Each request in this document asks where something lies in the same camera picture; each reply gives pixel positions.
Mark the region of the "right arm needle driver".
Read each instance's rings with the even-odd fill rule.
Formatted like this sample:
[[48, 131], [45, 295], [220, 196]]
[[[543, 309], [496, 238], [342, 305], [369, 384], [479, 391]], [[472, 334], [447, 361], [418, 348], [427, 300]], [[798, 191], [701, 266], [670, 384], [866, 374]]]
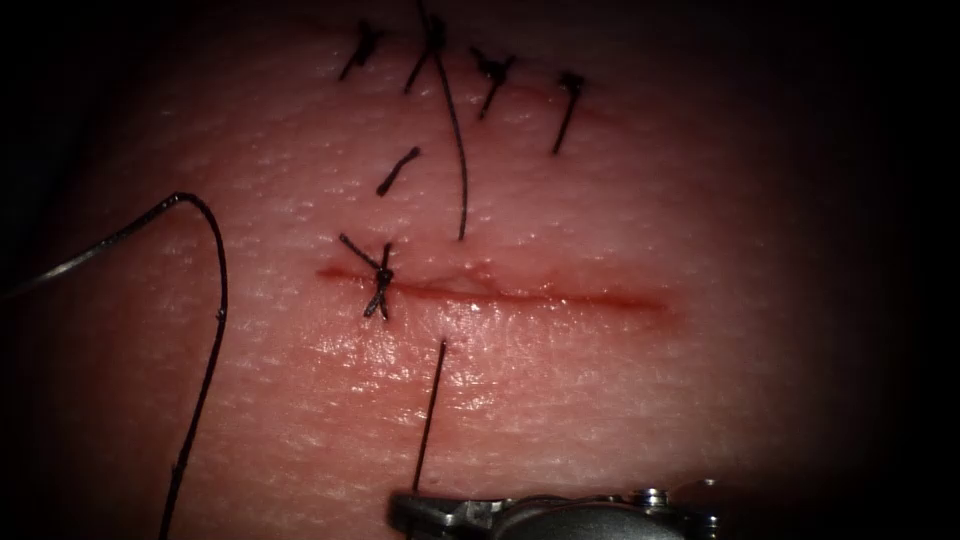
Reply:
[[717, 539], [719, 512], [685, 505], [655, 487], [627, 495], [534, 495], [494, 519], [493, 539]]

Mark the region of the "right arm needle driver jaw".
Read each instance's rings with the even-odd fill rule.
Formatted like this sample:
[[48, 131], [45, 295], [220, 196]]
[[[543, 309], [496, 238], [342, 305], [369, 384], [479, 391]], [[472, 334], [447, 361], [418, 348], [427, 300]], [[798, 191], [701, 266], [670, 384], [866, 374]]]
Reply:
[[394, 493], [388, 522], [406, 539], [489, 539], [503, 499], [458, 499]]

